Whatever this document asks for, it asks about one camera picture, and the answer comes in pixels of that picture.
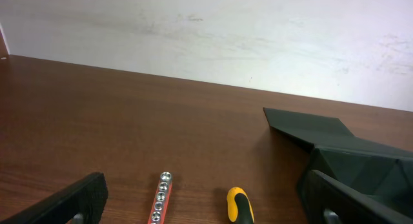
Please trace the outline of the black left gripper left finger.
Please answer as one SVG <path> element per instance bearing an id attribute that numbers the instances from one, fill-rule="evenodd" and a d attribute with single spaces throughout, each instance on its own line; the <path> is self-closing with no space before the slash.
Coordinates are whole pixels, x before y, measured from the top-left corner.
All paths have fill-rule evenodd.
<path id="1" fill-rule="evenodd" d="M 82 215 L 84 223 L 99 223 L 107 199 L 104 174 L 93 172 L 1 224 L 67 223 L 77 214 Z"/>

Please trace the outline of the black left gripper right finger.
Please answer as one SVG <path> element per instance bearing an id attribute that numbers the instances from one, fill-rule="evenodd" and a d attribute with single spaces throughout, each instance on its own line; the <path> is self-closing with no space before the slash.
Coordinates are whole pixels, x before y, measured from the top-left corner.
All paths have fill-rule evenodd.
<path id="1" fill-rule="evenodd" d="M 318 171 L 305 172 L 297 193 L 309 223 L 412 223 L 412 195 L 360 193 Z"/>

